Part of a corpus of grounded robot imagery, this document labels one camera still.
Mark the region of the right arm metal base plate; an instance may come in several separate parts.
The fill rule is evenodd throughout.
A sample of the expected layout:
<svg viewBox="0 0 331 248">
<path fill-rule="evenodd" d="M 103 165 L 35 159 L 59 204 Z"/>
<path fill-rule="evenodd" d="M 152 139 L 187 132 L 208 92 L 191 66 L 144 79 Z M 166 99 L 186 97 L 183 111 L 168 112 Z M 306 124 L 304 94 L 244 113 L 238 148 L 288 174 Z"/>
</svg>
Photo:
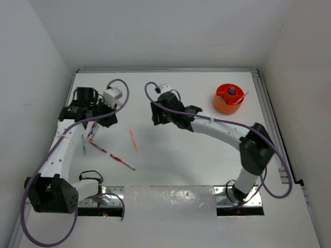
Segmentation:
<svg viewBox="0 0 331 248">
<path fill-rule="evenodd" d="M 215 200 L 216 206 L 218 208 L 230 208 L 239 204 L 239 202 L 232 202 L 228 199 L 227 194 L 225 192 L 225 185 L 214 186 Z M 258 191 L 258 186 L 255 185 L 248 196 L 244 199 L 245 204 L 242 205 L 243 208 L 262 208 L 262 198 L 261 194 Z"/>
</svg>

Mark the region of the white glue bottle blue cap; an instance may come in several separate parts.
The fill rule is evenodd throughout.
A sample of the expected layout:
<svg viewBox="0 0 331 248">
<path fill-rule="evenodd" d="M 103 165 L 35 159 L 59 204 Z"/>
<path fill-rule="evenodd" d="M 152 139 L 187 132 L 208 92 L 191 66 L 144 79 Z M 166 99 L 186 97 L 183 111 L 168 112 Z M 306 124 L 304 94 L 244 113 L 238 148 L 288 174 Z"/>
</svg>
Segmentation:
<svg viewBox="0 0 331 248">
<path fill-rule="evenodd" d="M 228 94 L 229 94 L 230 96 L 232 96 L 232 95 L 234 94 L 234 91 L 235 91 L 235 88 L 234 88 L 234 87 L 231 87 L 231 88 L 229 89 Z"/>
</svg>

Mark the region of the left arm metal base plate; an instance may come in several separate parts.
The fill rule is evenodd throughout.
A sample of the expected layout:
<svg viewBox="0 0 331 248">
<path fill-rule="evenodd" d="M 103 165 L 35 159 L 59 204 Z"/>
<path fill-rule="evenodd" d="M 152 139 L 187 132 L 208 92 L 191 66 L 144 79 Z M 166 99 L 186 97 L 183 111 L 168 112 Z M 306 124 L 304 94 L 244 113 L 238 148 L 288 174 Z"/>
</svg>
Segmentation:
<svg viewBox="0 0 331 248">
<path fill-rule="evenodd" d="M 100 193 L 102 196 L 88 198 L 78 203 L 80 208 L 121 208 L 124 200 L 124 187 L 102 186 Z"/>
</svg>

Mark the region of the red gel pen long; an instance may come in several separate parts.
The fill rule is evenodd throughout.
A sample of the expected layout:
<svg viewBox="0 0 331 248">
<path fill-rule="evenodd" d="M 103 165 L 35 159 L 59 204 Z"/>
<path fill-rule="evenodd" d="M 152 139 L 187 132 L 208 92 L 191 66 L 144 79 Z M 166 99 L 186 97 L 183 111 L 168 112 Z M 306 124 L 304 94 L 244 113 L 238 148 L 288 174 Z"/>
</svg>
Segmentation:
<svg viewBox="0 0 331 248">
<path fill-rule="evenodd" d="M 135 171 L 136 169 L 133 168 L 132 166 L 130 166 L 129 164 L 127 164 L 126 162 L 124 162 L 123 160 L 121 160 L 119 157 L 113 155 L 113 154 L 110 154 L 110 157 L 114 160 L 116 160 L 117 162 L 125 165 L 126 167 L 128 167 L 129 169 L 131 169 L 132 171 Z"/>
</svg>

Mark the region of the dark red gel pen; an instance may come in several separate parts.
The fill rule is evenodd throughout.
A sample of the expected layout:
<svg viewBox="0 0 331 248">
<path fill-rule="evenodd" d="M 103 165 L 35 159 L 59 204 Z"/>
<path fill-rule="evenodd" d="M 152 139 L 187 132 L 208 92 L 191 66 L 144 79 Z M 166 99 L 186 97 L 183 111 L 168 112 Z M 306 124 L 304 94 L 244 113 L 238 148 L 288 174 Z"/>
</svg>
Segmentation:
<svg viewBox="0 0 331 248">
<path fill-rule="evenodd" d="M 97 125 L 97 123 L 94 121 L 91 128 L 90 128 L 90 130 L 89 130 L 89 132 L 88 132 L 87 139 L 89 139 L 89 137 L 93 134 L 96 125 Z"/>
</svg>

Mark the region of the blue gel pen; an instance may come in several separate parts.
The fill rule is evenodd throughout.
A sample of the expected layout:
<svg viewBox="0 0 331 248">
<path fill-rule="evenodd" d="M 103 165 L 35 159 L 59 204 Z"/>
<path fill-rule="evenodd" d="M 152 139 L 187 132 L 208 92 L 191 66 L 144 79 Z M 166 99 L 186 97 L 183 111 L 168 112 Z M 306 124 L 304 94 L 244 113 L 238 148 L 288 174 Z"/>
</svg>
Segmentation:
<svg viewBox="0 0 331 248">
<path fill-rule="evenodd" d="M 95 129 L 94 129 L 93 133 L 91 134 L 90 140 L 93 140 L 94 139 L 94 137 L 95 137 L 98 129 L 99 129 L 99 125 L 95 126 Z"/>
</svg>

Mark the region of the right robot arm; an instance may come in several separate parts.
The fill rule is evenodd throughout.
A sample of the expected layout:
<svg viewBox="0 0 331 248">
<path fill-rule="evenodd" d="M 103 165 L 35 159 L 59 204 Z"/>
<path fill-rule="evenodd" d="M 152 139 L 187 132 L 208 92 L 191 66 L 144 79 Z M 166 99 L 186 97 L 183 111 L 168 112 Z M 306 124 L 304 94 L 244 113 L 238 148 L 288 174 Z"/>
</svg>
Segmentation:
<svg viewBox="0 0 331 248">
<path fill-rule="evenodd" d="M 211 120 L 211 115 L 200 107 L 184 106 L 170 91 L 151 103 L 151 109 L 152 121 L 156 126 L 173 123 L 180 129 L 208 135 L 238 150 L 242 168 L 228 199 L 234 203 L 244 202 L 274 155 L 268 143 L 261 138 L 263 136 L 272 143 L 263 125 L 255 123 L 252 130 L 245 134 L 233 124 Z"/>
</svg>

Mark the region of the blue thin ballpoint pen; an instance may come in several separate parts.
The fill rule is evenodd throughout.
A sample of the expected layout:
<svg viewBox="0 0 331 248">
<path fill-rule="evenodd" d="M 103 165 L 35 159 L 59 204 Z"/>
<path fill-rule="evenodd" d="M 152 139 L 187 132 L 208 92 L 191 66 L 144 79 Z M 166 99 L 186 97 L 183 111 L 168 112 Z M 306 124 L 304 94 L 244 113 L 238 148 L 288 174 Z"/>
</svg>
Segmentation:
<svg viewBox="0 0 331 248">
<path fill-rule="evenodd" d="M 86 156 L 86 146 L 85 146 L 85 139 L 84 139 L 84 134 L 81 135 L 82 138 L 82 149 L 83 149 L 83 154 Z"/>
</svg>

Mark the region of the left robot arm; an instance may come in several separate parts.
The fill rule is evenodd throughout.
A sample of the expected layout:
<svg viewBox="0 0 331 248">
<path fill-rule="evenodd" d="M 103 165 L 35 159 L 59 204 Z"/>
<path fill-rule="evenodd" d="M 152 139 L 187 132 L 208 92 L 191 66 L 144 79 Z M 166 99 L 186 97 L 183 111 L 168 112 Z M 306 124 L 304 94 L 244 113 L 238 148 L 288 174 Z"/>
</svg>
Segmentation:
<svg viewBox="0 0 331 248">
<path fill-rule="evenodd" d="M 79 176 L 69 183 L 69 169 L 76 146 L 84 142 L 87 123 L 81 120 L 104 116 L 116 110 L 121 90 L 108 87 L 100 95 L 90 87 L 78 87 L 73 100 L 63 107 L 53 144 L 58 146 L 33 179 L 28 199 L 39 213 L 73 213 L 78 203 L 100 194 L 103 178 Z"/>
</svg>

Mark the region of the orange round compartment container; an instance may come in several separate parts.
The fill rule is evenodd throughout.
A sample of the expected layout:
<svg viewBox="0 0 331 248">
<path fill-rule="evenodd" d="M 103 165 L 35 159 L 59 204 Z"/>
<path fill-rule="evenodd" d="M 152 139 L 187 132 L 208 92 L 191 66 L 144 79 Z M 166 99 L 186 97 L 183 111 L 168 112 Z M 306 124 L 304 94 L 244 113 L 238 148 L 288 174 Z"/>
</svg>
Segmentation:
<svg viewBox="0 0 331 248">
<path fill-rule="evenodd" d="M 232 96 L 228 94 L 231 87 L 235 88 Z M 230 83 L 222 84 L 216 89 L 213 100 L 214 108 L 223 114 L 234 114 L 239 109 L 243 101 L 238 105 L 234 105 L 234 103 L 243 95 L 244 91 L 239 86 Z M 220 102 L 217 98 L 218 96 L 222 97 L 226 104 Z"/>
</svg>

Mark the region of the red capped gel pen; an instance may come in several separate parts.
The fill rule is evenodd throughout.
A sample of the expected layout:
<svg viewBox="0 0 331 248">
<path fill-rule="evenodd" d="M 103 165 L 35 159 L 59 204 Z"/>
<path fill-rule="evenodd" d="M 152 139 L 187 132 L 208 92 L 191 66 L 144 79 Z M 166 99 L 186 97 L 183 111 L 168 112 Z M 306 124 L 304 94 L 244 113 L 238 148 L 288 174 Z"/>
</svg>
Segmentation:
<svg viewBox="0 0 331 248">
<path fill-rule="evenodd" d="M 101 152 L 104 152 L 104 153 L 107 153 L 107 151 L 104 149 L 104 148 L 102 148 L 102 147 L 100 147 L 99 145 L 97 145 L 97 144 L 95 144 L 93 141 L 88 141 L 93 147 L 95 147 L 95 148 L 97 148 L 98 150 L 100 150 Z"/>
</svg>

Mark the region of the orange highlighter pen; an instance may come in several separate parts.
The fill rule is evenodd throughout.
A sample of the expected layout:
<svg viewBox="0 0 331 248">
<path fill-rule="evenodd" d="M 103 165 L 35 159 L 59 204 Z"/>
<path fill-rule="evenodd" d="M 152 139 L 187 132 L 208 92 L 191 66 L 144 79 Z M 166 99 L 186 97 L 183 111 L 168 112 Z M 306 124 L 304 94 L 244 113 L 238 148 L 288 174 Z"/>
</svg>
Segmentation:
<svg viewBox="0 0 331 248">
<path fill-rule="evenodd" d="M 130 133 L 130 137 L 131 137 L 131 140 L 132 140 L 132 143 L 133 143 L 133 146 L 134 146 L 134 150 L 135 150 L 135 152 L 138 153 L 138 146 L 137 146 L 137 143 L 136 143 L 136 140 L 135 140 L 135 137 L 134 137 L 133 130 L 131 128 L 129 129 L 129 133 Z"/>
<path fill-rule="evenodd" d="M 241 96 L 241 97 L 240 97 L 240 98 L 234 103 L 234 105 L 238 105 L 238 104 L 240 104 L 248 94 L 249 94 L 249 91 L 246 92 L 246 93 L 244 93 L 244 95 Z"/>
</svg>

